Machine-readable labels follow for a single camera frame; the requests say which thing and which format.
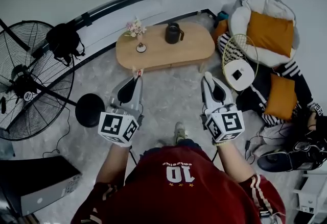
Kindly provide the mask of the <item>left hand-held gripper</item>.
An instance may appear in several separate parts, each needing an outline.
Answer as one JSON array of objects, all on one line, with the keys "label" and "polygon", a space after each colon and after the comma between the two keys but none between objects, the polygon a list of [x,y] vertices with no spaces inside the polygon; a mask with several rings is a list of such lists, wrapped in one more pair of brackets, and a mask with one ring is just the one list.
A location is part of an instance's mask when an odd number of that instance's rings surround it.
[{"label": "left hand-held gripper", "polygon": [[100,136],[120,147],[131,146],[132,137],[143,119],[140,110],[142,91],[142,76],[127,78],[113,89],[108,107],[100,115]]}]

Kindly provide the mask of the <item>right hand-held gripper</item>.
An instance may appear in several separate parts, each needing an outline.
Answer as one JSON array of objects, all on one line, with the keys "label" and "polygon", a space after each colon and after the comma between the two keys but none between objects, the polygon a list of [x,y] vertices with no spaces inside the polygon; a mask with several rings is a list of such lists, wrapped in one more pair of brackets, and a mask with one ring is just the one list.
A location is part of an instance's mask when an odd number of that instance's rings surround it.
[{"label": "right hand-held gripper", "polygon": [[202,125],[214,145],[234,140],[245,131],[242,111],[237,109],[231,90],[209,71],[201,80],[201,96]]}]

